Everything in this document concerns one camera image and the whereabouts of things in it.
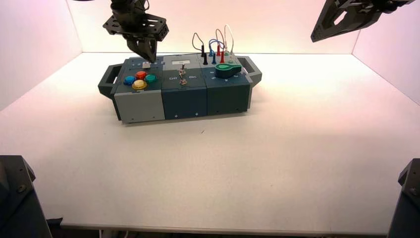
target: colored button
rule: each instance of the colored button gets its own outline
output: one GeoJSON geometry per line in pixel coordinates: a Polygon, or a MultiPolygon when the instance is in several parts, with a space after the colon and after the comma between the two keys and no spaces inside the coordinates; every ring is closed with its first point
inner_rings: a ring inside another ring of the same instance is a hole
{"type": "Polygon", "coordinates": [[[144,71],[139,71],[136,73],[136,79],[137,80],[144,80],[144,78],[146,77],[147,73],[144,71]]]}
{"type": "Polygon", "coordinates": [[[124,84],[125,85],[130,85],[134,83],[134,81],[136,81],[136,78],[134,76],[127,76],[124,79],[124,84]]]}
{"type": "Polygon", "coordinates": [[[155,75],[153,75],[153,74],[149,74],[149,75],[147,75],[147,76],[146,76],[146,78],[145,78],[145,81],[146,81],[147,83],[154,83],[154,82],[156,82],[156,80],[157,80],[157,78],[156,78],[156,76],[155,76],[155,75]]]}
{"type": "Polygon", "coordinates": [[[136,80],[132,85],[134,90],[142,90],[147,87],[147,83],[143,80],[136,80]]]}

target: white wall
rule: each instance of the white wall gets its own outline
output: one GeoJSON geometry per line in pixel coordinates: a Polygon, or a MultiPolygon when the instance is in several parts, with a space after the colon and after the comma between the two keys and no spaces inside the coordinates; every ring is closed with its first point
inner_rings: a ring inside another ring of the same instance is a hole
{"type": "Polygon", "coordinates": [[[81,45],[65,0],[0,0],[0,22],[2,110],[80,54],[81,45]]]}
{"type": "Polygon", "coordinates": [[[420,0],[360,32],[354,56],[420,104],[420,0]]]}
{"type": "MultiPolygon", "coordinates": [[[[121,36],[102,25],[111,16],[110,0],[67,0],[85,52],[129,52],[121,36]]],[[[357,32],[312,43],[310,35],[324,0],[150,0],[149,14],[165,17],[169,34],[158,52],[192,52],[195,31],[204,40],[228,23],[237,53],[350,54],[357,32]]]]}

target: white tabletop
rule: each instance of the white tabletop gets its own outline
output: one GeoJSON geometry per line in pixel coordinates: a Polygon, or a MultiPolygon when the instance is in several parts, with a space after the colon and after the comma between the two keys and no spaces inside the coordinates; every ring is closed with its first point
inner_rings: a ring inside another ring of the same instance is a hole
{"type": "Polygon", "coordinates": [[[384,234],[420,156],[420,107],[351,55],[249,55],[247,113],[121,124],[97,84],[132,54],[82,54],[0,112],[66,227],[384,234]]]}

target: red button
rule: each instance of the red button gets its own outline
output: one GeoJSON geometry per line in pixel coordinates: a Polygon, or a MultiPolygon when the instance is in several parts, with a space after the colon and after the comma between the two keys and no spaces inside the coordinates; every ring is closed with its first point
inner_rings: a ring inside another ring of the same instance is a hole
{"type": "Polygon", "coordinates": [[[136,73],[136,79],[137,80],[144,80],[146,77],[147,73],[144,71],[139,71],[136,73]]]}

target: green button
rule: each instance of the green button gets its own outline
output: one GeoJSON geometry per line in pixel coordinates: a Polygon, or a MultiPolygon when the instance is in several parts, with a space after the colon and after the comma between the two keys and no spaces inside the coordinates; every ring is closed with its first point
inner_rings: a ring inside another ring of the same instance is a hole
{"type": "Polygon", "coordinates": [[[156,82],[156,80],[157,80],[157,78],[156,78],[156,76],[155,76],[155,75],[153,75],[153,74],[149,74],[149,75],[147,75],[147,76],[146,76],[146,78],[145,78],[145,81],[146,81],[147,83],[154,83],[154,82],[156,82]]]}

